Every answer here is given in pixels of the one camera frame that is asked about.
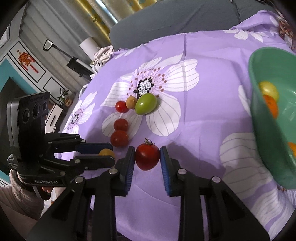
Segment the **pink sleeved left forearm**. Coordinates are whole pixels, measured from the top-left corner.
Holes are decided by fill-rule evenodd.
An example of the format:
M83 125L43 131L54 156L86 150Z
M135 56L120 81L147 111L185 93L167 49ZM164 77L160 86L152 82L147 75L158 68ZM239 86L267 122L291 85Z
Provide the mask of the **pink sleeved left forearm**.
M26 239L41 217L44 200L36 196L31 186L23 184L10 170L10 186L1 188L1 209L18 234Z

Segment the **left hand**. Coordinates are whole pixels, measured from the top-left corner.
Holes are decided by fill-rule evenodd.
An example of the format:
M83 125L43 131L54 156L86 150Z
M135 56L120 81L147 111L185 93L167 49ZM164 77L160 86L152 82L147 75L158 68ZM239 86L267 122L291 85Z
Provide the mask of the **left hand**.
M42 190L47 193L51 193L53 191L53 187L42 187Z

